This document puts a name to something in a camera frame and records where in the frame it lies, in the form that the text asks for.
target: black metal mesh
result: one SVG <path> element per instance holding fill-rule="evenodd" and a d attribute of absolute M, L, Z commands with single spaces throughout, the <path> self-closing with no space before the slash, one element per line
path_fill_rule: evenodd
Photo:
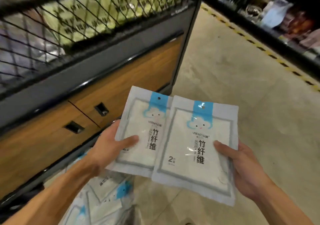
<path fill-rule="evenodd" d="M 68 55 L 108 40 L 132 23 L 168 13 L 188 1 L 53 0 L 3 16 L 0 93 L 27 77 L 66 64 Z"/>

